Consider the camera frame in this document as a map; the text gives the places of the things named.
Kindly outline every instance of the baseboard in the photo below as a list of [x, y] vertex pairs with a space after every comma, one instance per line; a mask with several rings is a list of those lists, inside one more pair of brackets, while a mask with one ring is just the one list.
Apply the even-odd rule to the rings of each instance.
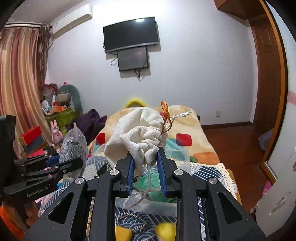
[[275, 175], [272, 173], [272, 171], [270, 170], [269, 166], [267, 165], [266, 162], [261, 162], [260, 163], [260, 167], [262, 168], [262, 170], [265, 172], [265, 174], [267, 175], [268, 179], [270, 180], [270, 182], [272, 184], [274, 184], [276, 182], [276, 177]]
[[227, 127], [235, 127], [235, 126], [249, 126], [252, 125], [252, 122], [245, 121], [245, 122], [235, 122], [235, 123], [225, 123], [225, 124], [214, 124], [214, 125], [202, 125], [203, 130], [209, 129], [218, 129], [218, 128], [227, 128]]

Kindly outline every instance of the flat screen tv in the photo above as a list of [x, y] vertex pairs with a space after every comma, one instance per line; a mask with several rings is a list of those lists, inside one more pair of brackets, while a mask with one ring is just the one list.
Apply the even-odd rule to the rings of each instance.
[[138, 18], [104, 27], [105, 52], [159, 44], [155, 17]]
[[124, 49], [117, 52], [119, 71], [149, 67], [147, 47]]

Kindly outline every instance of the metal screw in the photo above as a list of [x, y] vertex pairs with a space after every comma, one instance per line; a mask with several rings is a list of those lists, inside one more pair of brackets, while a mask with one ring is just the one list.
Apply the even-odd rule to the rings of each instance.
[[176, 169], [174, 170], [174, 173], [178, 176], [182, 175], [183, 174], [183, 171], [181, 169]]
[[81, 183], [83, 183], [84, 182], [84, 179], [82, 178], [82, 177], [79, 177], [79, 178], [76, 178], [75, 179], [75, 183], [76, 184], [81, 184]]
[[110, 174], [113, 175], [113, 176], [117, 175], [118, 173], [119, 173], [119, 171], [117, 169], [112, 169], [110, 171]]
[[214, 178], [214, 177], [211, 177], [211, 178], [209, 179], [209, 182], [210, 182], [211, 184], [216, 184], [216, 183], [218, 182], [218, 180], [217, 180], [216, 178]]

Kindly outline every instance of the pink toy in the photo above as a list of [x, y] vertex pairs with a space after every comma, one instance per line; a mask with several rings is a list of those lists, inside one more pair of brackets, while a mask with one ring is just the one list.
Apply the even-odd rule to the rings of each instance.
[[59, 144], [59, 146], [62, 146], [64, 137], [63, 134], [59, 131], [59, 127], [57, 126], [57, 121], [54, 120], [54, 122], [52, 123], [52, 121], [50, 122], [50, 130], [52, 132], [52, 142], [54, 144]]
[[270, 181], [267, 181], [267, 182], [265, 183], [264, 188], [263, 188], [263, 191], [262, 191], [261, 197], [263, 197], [263, 195], [265, 195], [265, 194], [268, 192], [268, 190], [271, 189], [271, 187], [272, 187], [271, 182], [270, 182]]

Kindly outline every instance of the colorful blanket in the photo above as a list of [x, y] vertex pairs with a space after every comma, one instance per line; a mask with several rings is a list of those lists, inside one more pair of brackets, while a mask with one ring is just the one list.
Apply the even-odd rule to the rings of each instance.
[[[97, 135], [96, 139], [89, 145], [90, 153], [94, 153], [100, 145], [107, 143], [110, 139], [118, 119], [133, 111], [136, 107], [126, 108], [111, 115], [107, 121], [105, 127]], [[162, 108], [153, 108], [159, 113], [162, 112]], [[219, 158], [208, 142], [201, 126], [198, 121], [197, 115], [190, 107], [182, 105], [169, 106], [169, 113], [171, 116], [178, 115], [182, 112], [191, 110], [192, 113], [184, 118], [176, 118], [173, 122], [172, 128], [168, 131], [168, 138], [166, 149], [188, 149], [191, 162], [197, 162], [207, 165], [218, 164]]]

